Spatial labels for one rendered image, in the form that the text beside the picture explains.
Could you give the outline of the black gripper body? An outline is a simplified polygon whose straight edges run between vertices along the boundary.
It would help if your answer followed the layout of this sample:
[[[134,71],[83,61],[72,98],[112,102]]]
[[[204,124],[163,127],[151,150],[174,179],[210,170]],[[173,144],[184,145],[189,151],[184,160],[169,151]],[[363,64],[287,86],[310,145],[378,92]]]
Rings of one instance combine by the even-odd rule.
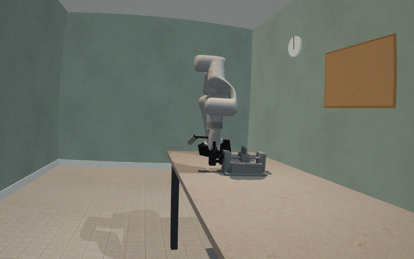
[[[220,130],[222,128],[208,128],[208,149],[213,150],[213,142],[216,141],[216,149],[220,151]]]

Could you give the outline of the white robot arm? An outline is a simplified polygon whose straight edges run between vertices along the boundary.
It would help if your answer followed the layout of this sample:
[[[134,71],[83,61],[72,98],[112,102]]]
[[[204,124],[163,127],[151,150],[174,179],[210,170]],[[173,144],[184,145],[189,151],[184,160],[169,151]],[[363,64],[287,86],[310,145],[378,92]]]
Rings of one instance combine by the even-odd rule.
[[[197,55],[194,58],[194,69],[204,72],[202,90],[205,96],[202,96],[198,103],[202,112],[205,136],[193,135],[187,140],[189,145],[197,138],[205,138],[204,144],[208,146],[208,128],[223,128],[223,116],[234,116],[237,113],[236,91],[225,79],[225,66],[226,59],[223,57]]]

